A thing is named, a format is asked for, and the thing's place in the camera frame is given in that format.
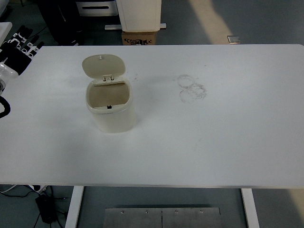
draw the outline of gray floor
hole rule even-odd
[[[32,28],[33,34],[46,25],[34,1],[24,7],[9,4],[10,13],[4,21],[13,23],[10,37],[21,25]],[[157,33],[157,45],[228,44],[227,35],[238,35],[242,44],[304,45],[303,0],[162,0],[161,21],[167,29]],[[118,17],[82,18],[84,45],[122,45],[121,31],[105,31],[104,26],[119,24]],[[40,39],[47,46],[57,43],[46,28]],[[0,186],[0,191],[8,185]],[[10,195],[28,192],[17,186]],[[72,187],[54,186],[57,208],[68,210]],[[304,227],[303,190],[253,190],[261,228]],[[0,195],[0,227],[33,227],[39,214],[37,194],[25,198]],[[214,206],[220,207],[224,227],[246,227],[239,190],[159,189],[86,187],[78,227],[102,227],[104,209],[131,206]],[[65,219],[58,215],[62,225]],[[38,221],[36,227],[49,227]]]

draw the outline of black power adapter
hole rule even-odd
[[[54,199],[46,195],[40,195],[35,201],[43,222],[50,224],[57,219]]]

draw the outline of person's leg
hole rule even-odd
[[[39,0],[37,4],[54,40],[59,45],[74,45],[76,35],[63,17],[58,2],[56,0]]]

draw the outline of cardboard box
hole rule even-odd
[[[123,45],[155,45],[156,32],[123,32]]]

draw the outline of black pants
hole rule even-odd
[[[75,1],[38,0],[37,3],[54,40],[63,46],[76,44],[82,22]]]

